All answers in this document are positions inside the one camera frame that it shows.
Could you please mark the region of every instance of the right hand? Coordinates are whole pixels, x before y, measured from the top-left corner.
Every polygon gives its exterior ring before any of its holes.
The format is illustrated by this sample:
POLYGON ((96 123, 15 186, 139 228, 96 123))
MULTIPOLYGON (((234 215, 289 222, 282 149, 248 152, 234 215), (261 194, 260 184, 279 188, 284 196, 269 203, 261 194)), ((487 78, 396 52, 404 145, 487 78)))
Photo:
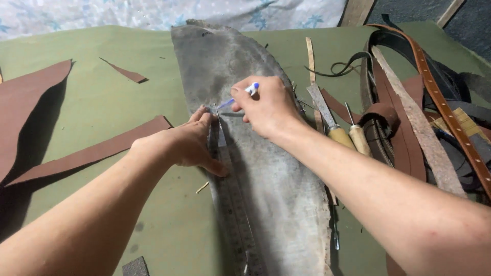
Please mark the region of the right hand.
POLYGON ((232 111, 244 110, 243 121, 251 123, 252 129, 266 139, 271 140, 287 123, 305 124, 279 77, 250 76, 233 85, 230 94, 235 99, 232 111), (244 90, 254 82, 259 83, 258 100, 244 90))

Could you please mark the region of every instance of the forearm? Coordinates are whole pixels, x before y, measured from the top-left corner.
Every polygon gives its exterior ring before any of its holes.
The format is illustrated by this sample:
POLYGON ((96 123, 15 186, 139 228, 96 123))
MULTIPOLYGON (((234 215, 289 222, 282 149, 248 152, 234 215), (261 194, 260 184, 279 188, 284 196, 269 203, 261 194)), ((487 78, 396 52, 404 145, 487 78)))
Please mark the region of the forearm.
POLYGON ((148 196, 172 165, 130 150, 3 242, 2 275, 112 275, 148 196))
POLYGON ((491 252, 489 208, 420 182, 302 124, 288 125, 272 141, 316 173, 409 274, 459 274, 462 267, 469 273, 466 262, 483 268, 482 258, 491 252), (472 257, 459 253, 464 248, 474 250, 472 257))

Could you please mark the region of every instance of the hand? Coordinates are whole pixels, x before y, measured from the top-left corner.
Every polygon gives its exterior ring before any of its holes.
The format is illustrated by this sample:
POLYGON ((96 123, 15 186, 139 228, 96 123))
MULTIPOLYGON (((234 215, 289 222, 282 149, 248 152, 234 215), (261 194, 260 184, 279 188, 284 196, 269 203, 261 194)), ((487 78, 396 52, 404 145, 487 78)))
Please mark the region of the hand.
POLYGON ((271 140, 287 122, 305 124, 279 77, 250 76, 233 85, 230 94, 235 99, 232 111, 244 110, 243 121, 251 123, 252 129, 266 139, 271 140), (259 100, 244 90, 254 82, 259 83, 259 100))
POLYGON ((208 130, 215 115, 201 106, 189 121, 176 128, 163 130, 136 140, 132 149, 144 151, 157 159, 171 158, 178 166, 201 166, 212 174, 224 177, 228 170, 218 160, 213 159, 206 149, 208 130))

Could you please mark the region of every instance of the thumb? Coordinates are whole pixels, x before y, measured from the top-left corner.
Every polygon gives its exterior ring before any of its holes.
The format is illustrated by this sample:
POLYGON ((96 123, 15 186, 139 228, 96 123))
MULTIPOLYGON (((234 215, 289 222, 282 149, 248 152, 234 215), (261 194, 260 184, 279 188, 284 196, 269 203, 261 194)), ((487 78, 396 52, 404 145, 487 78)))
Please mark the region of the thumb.
POLYGON ((230 95, 232 95, 235 102, 239 104, 239 106, 244 110, 246 110, 248 106, 255 102, 252 99, 251 95, 241 88, 232 87, 232 89, 230 90, 230 95))
POLYGON ((201 166, 205 168, 205 170, 219 177, 225 177, 228 174, 227 168, 220 161, 211 158, 211 156, 208 156, 201 166))

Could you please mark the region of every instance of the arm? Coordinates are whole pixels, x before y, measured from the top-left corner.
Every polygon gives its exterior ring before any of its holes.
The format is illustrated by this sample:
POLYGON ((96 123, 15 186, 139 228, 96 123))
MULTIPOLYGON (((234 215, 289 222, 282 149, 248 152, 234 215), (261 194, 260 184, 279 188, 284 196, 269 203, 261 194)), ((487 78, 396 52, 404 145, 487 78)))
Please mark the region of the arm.
POLYGON ((310 128, 283 83, 249 77, 235 85, 234 111, 333 189, 409 275, 488 275, 491 209, 446 193, 352 151, 310 128), (259 82, 260 100, 242 90, 259 82))
POLYGON ((205 142, 212 116, 139 139, 115 165, 0 244, 1 275, 112 275, 140 212, 174 164, 224 176, 205 142))

